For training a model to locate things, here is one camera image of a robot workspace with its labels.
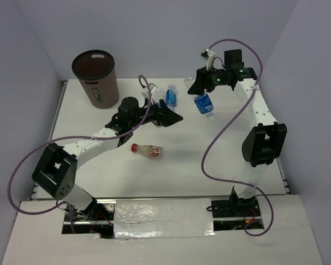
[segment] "bottle label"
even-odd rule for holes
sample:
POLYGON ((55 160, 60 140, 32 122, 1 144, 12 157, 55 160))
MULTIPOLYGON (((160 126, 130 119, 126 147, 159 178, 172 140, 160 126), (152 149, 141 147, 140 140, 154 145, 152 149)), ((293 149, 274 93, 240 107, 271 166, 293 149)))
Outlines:
POLYGON ((206 114, 213 110, 212 101, 208 94, 194 98, 194 102, 201 114, 206 114))
POLYGON ((165 98, 166 105, 171 104, 174 107, 177 106, 177 95, 175 95, 174 91, 167 90, 165 98))

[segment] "red bottle cap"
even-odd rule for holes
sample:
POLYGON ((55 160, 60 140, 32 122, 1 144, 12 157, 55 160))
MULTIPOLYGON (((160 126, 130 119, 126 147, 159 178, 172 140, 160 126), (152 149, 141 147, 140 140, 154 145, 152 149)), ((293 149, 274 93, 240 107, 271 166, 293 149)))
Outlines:
POLYGON ((132 144, 131 145, 131 152, 135 153, 137 150, 137 144, 132 144))

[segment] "plastic wrap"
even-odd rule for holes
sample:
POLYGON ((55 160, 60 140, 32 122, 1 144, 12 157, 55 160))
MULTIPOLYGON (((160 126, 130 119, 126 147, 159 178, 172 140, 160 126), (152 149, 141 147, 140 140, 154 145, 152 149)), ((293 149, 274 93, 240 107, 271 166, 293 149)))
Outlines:
POLYGON ((205 237, 214 235, 210 199, 117 200, 117 239, 205 237))

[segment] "gray wall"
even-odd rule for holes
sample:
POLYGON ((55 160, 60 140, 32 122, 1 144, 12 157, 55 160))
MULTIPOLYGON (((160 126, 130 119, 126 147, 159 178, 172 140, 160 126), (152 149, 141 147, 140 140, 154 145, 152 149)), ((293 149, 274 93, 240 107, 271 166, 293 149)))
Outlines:
POLYGON ((287 124, 282 162, 302 196, 324 264, 331 264, 331 0, 300 0, 261 82, 287 124))
MULTIPOLYGON (((201 51, 222 38, 252 45, 265 62, 297 0, 17 0, 61 78, 80 52, 104 49, 119 77, 184 77, 201 51)), ((223 56, 224 48, 217 47, 223 56)), ((255 58, 245 53, 249 66, 255 58)))
MULTIPOLYGON (((15 211, 6 198, 8 178, 18 161, 48 137, 59 81, 44 48, 13 0, 0 0, 0 264, 15 211)), ((13 185, 16 203, 30 195, 34 161, 13 185)))

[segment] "purple cable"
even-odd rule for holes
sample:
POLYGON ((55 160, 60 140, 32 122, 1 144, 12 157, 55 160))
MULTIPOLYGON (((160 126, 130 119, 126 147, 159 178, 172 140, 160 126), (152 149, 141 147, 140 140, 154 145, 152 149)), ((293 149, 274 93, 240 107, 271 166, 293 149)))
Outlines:
MULTIPOLYGON (((118 135, 118 136, 112 136, 112 137, 96 137, 96 138, 93 138, 93 139, 96 139, 96 140, 113 140, 113 139, 118 139, 118 138, 121 138, 121 137, 124 137, 130 133, 132 133, 133 131, 135 131, 138 127, 140 127, 143 122, 146 120, 147 116, 148 116, 148 113, 150 112, 150 107, 151 107, 151 88, 150 88, 150 85, 148 84, 147 82, 147 79, 143 76, 143 75, 139 75, 138 79, 140 80, 141 82, 141 79, 144 80, 144 82, 146 83, 146 86, 147 86, 147 89, 148 89, 148 104, 147 104, 147 108, 146 108, 146 112, 144 114, 144 116, 142 117, 141 121, 139 124, 137 124, 134 128, 132 128, 130 131, 128 132, 125 132, 121 135, 118 135)), ((38 151, 39 149, 41 149, 42 147, 45 147, 47 146, 48 144, 51 144, 53 142, 57 142, 57 141, 61 141, 61 140, 68 140, 68 139, 91 139, 90 136, 80 136, 80 135, 76 135, 76 136, 64 136, 64 137, 59 137, 59 138, 55 138, 55 139, 52 139, 48 142, 46 142, 45 144, 42 144, 36 148, 34 148, 32 151, 30 151, 27 155, 25 155, 21 161, 17 164, 17 166, 15 167, 15 169, 13 170, 11 176, 10 176, 10 179, 9 179, 9 182, 7 184, 7 198, 9 200, 9 203, 10 205, 16 210, 18 211, 19 213, 22 213, 22 214, 28 214, 28 215, 39 215, 39 214, 45 214, 45 213, 48 213, 56 208, 58 208, 60 205, 64 204, 65 202, 61 202, 57 205, 55 205, 54 207, 52 208, 49 208, 47 210, 44 210, 44 211, 34 211, 34 212, 30 212, 30 211, 25 211, 25 210, 22 210, 20 209, 20 207, 16 206, 13 199, 12 199, 12 195, 11 195, 11 186, 12 186, 12 181, 13 181, 13 178, 15 177, 18 169, 20 168, 20 166, 24 163, 24 161, 26 161, 26 159, 28 157, 30 157, 33 153, 35 153, 36 151, 38 151)))
POLYGON ((71 231, 72 231, 73 234, 75 234, 75 229, 73 228, 73 218, 72 218, 73 206, 71 204, 69 204, 68 207, 69 207, 71 231))
MULTIPOLYGON (((234 41, 236 43, 239 43, 239 44, 242 44, 244 45, 245 47, 247 47, 251 52, 253 52, 253 54, 256 56, 256 58, 258 59, 259 61, 259 64, 260 64, 260 74, 255 82, 255 85, 256 86, 258 83, 259 83, 259 80, 263 74, 263 63, 261 62, 261 59, 259 57, 259 55, 254 51, 253 48, 251 48, 249 45, 247 45, 246 43, 240 41, 240 40, 236 40, 236 39, 222 39, 222 40, 219 40, 215 43, 213 43, 209 49, 211 49, 212 47, 214 47, 216 44, 218 43, 221 43, 221 42, 224 42, 224 41, 234 41)), ((272 227, 272 224, 274 222, 274 208, 272 207, 272 203, 270 202, 270 199, 267 197, 267 195, 262 191, 262 189, 260 189, 259 187, 256 187, 255 185, 252 185, 250 183, 246 183, 246 182, 242 182, 242 181, 233 181, 233 180, 230 180, 230 179, 222 179, 222 178, 215 178, 215 177, 212 177, 210 176, 206 171, 205 171, 205 160, 206 160, 206 157, 208 155, 208 153, 210 152, 211 148, 213 147, 213 145, 215 144, 215 142, 218 140, 218 138, 228 129, 229 126, 232 125, 232 123, 243 113, 243 111, 245 110, 245 108, 250 104, 250 102, 253 100, 254 96, 255 96, 255 92, 256 92, 256 88, 254 87, 253 89, 253 93, 251 94, 250 98, 248 99, 248 101, 245 103, 245 105, 240 109, 240 111, 238 111, 238 113, 226 124, 226 126, 216 135, 216 137, 212 140, 212 142, 209 144, 209 146, 207 147, 205 153, 204 153, 204 156, 202 157, 202 160, 201 160, 201 170, 203 172, 203 174, 207 177, 207 178, 210 178, 210 179, 213 179, 214 181, 221 181, 221 182, 229 182, 229 183, 235 183, 235 184, 241 184, 241 185, 246 185, 246 186, 249 186, 249 187, 253 187, 255 189, 257 189, 258 191, 260 191, 260 193, 265 197, 265 199, 267 200, 268 204, 269 204, 269 207, 270 207, 270 210, 271 210, 271 220, 270 220, 270 223, 268 225, 268 227, 262 232, 262 233, 259 233, 259 234, 251 234, 248 232, 247 228, 249 225, 251 225, 252 223, 254 222, 259 222, 260 220, 254 220, 254 221, 251 221, 249 223, 246 224, 246 226, 244 227, 244 231, 245 233, 247 233, 249 236, 262 236, 262 235, 265 235, 269 230, 270 228, 272 227)))

